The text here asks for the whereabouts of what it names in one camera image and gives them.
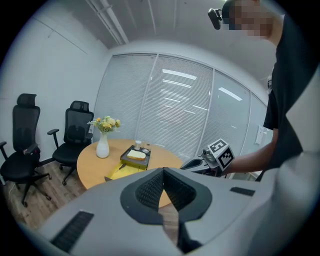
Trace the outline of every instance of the glass wall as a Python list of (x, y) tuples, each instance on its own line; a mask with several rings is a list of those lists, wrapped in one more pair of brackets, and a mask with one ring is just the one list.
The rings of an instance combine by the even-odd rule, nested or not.
[(159, 55), (147, 88), (137, 138), (182, 160), (192, 158), (208, 113), (213, 69)]
[[(122, 122), (109, 138), (139, 139), (183, 161), (222, 138), (245, 155), (271, 141), (263, 130), (267, 107), (250, 90), (212, 67), (171, 55), (121, 54), (111, 58), (97, 96), (95, 117)], [(94, 131), (93, 141), (100, 134)]]
[(212, 142), (223, 139), (235, 156), (241, 152), (248, 128), (250, 91), (216, 71), (209, 116), (198, 154)]

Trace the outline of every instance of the white vase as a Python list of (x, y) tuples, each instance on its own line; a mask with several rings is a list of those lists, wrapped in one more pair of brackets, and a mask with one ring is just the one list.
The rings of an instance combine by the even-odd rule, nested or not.
[(109, 156), (109, 144), (106, 133), (101, 132), (100, 140), (96, 146), (96, 155), (98, 158), (106, 158)]

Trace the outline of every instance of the light switch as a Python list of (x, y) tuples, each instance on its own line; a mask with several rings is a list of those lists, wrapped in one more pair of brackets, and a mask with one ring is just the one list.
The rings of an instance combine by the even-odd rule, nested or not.
[(255, 144), (260, 145), (262, 141), (262, 137), (264, 135), (264, 127), (259, 125), (258, 126), (258, 133), (256, 135)]

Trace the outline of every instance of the chair armrest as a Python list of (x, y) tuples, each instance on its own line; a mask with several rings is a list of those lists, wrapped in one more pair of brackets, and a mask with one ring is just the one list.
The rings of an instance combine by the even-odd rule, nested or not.
[(59, 132), (59, 129), (52, 129), (50, 131), (48, 131), (46, 134), (48, 135), (53, 135), (53, 139), (54, 139), (54, 143), (55, 143), (55, 146), (56, 146), (56, 149), (59, 148), (59, 144), (58, 144), (58, 140), (57, 140), (57, 132)]
[(91, 140), (93, 136), (94, 136), (94, 135), (93, 135), (92, 133), (88, 133), (88, 134), (85, 136), (85, 139), (86, 139), (86, 140)]
[(46, 134), (52, 135), (52, 134), (56, 134), (57, 132), (59, 132), (59, 129), (52, 129), (52, 130), (48, 131)]
[(0, 143), (0, 148), (3, 148), (4, 147), (4, 145), (6, 145), (7, 144), (7, 142), (6, 141), (2, 141), (1, 143)]
[(37, 149), (37, 147), (38, 147), (37, 143), (32, 144), (30, 147), (26, 149), (26, 151), (24, 151), (24, 154), (31, 155)]
[(6, 141), (3, 141), (3, 142), (0, 143), (0, 150), (1, 150), (1, 153), (2, 153), (2, 155), (3, 155), (5, 160), (8, 159), (8, 156), (7, 156), (7, 154), (5, 152), (5, 149), (4, 149), (4, 145), (6, 145), (6, 144), (7, 144)]

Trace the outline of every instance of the flower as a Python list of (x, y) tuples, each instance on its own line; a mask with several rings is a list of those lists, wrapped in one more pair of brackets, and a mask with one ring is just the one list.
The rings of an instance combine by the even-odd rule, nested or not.
[(97, 127), (102, 133), (108, 133), (116, 131), (117, 128), (120, 127), (121, 123), (120, 120), (117, 119), (115, 121), (115, 119), (108, 115), (103, 118), (98, 117), (95, 120), (88, 122), (88, 125)]
[(121, 122), (120, 122), (119, 119), (117, 119), (117, 120), (115, 121), (115, 126), (116, 126), (116, 127), (120, 127), (120, 125), (121, 125)]
[(107, 122), (103, 122), (103, 123), (102, 123), (102, 126), (103, 126), (104, 128), (111, 128), (111, 127), (112, 127), (111, 124), (110, 124), (110, 123), (107, 123)]
[(112, 126), (115, 126), (115, 125), (116, 125), (116, 121), (115, 121), (113, 118), (111, 118), (111, 117), (107, 120), (107, 122), (108, 122), (110, 125), (112, 125)]

